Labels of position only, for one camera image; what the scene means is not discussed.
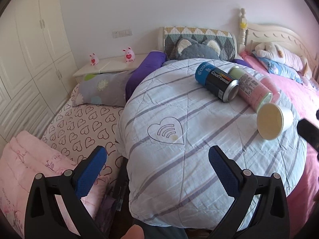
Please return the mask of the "person's left hand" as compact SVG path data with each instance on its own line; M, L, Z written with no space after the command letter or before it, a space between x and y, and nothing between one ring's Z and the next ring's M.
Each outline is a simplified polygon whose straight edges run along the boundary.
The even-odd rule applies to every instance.
M144 239L144 231L139 225L133 225L121 239Z

